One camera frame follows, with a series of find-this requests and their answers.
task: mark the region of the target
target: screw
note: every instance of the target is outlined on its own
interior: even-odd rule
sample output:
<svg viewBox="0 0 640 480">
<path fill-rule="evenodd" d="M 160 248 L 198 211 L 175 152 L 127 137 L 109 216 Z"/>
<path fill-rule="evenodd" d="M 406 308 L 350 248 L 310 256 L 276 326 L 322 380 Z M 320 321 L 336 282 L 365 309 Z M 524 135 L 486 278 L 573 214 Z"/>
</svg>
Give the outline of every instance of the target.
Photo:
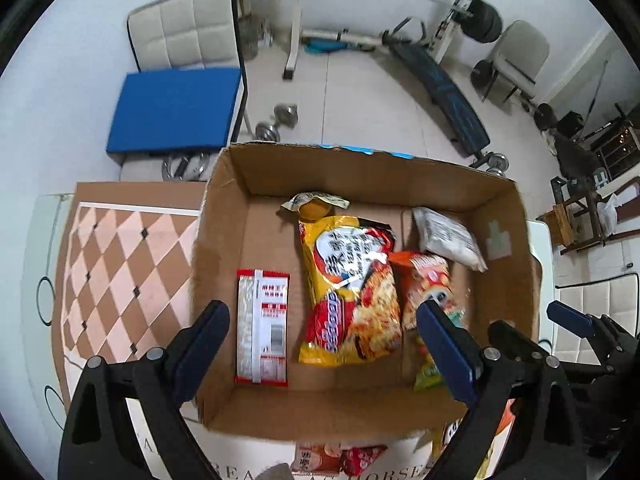
<svg viewBox="0 0 640 480">
<path fill-rule="evenodd" d="M 162 350 L 159 346 L 154 346 L 146 353 L 146 358 L 150 361 L 156 361 L 162 357 L 162 354 L 164 354 L 164 350 Z"/>
<path fill-rule="evenodd" d="M 89 360 L 86 362 L 86 365 L 89 368 L 97 368 L 100 364 L 102 364 L 102 358 L 99 355 L 89 357 Z"/>
<path fill-rule="evenodd" d="M 489 346 L 484 349 L 484 357 L 489 359 L 489 361 L 497 361 L 500 359 L 500 351 L 497 348 Z"/>
<path fill-rule="evenodd" d="M 558 368 L 560 366 L 560 361 L 557 357 L 553 355 L 546 356 L 545 363 L 551 366 L 552 368 Z"/>
</svg>

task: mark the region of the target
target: instant noodle package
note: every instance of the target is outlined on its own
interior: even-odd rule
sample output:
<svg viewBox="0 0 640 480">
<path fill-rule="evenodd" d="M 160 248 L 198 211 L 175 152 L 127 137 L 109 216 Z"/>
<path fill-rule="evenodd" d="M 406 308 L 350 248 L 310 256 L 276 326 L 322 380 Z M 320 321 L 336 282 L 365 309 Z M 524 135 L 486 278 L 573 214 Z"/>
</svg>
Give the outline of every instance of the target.
<svg viewBox="0 0 640 480">
<path fill-rule="evenodd" d="M 313 308 L 300 362 L 360 364 L 398 348 L 400 307 L 391 227 L 352 216 L 299 222 Z"/>
</svg>

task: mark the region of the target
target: barcode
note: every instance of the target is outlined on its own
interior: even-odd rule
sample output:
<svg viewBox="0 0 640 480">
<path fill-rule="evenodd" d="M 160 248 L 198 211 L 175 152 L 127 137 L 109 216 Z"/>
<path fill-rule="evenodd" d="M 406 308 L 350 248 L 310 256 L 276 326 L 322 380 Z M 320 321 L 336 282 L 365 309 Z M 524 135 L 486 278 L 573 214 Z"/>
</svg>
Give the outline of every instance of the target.
<svg viewBox="0 0 640 480">
<path fill-rule="evenodd" d="M 284 352 L 284 327 L 271 325 L 271 353 Z"/>
</svg>

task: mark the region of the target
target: white chair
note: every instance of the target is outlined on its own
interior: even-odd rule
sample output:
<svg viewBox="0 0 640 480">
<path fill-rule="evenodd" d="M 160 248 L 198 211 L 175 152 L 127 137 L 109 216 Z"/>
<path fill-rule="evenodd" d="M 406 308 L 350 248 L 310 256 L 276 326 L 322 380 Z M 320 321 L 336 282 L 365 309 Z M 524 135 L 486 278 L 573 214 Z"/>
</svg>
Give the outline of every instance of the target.
<svg viewBox="0 0 640 480">
<path fill-rule="evenodd" d="M 549 56 L 549 42 L 533 25 L 517 20 L 504 31 L 492 55 L 494 69 L 491 81 L 484 93 L 484 101 L 498 76 L 513 84 L 504 101 L 520 89 L 530 100 L 536 95 L 536 76 Z"/>
<path fill-rule="evenodd" d="M 240 47 L 238 0 L 158 0 L 129 13 L 127 32 L 141 72 L 240 68 L 241 81 L 227 144 L 238 140 L 242 118 L 249 133 L 252 131 L 246 112 L 247 79 Z M 123 173 L 139 173 L 140 168 L 127 168 L 131 164 L 143 164 L 143 173 L 157 168 L 160 175 L 162 158 L 130 156 L 124 162 Z"/>
<path fill-rule="evenodd" d="M 638 292 L 636 272 L 596 282 L 557 286 L 556 299 L 585 314 L 606 314 L 631 335 L 638 334 Z M 553 355 L 561 361 L 600 364 L 586 339 L 554 323 Z"/>
</svg>

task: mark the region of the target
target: blue cushion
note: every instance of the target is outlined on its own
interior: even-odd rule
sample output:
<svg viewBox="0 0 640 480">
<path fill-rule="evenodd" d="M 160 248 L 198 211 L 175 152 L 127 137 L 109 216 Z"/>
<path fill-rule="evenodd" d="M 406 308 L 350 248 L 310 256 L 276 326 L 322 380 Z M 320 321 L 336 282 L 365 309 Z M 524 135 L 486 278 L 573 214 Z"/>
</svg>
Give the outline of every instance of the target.
<svg viewBox="0 0 640 480">
<path fill-rule="evenodd" d="M 215 151 L 226 146 L 240 77 L 239 68 L 127 75 L 107 153 Z"/>
</svg>

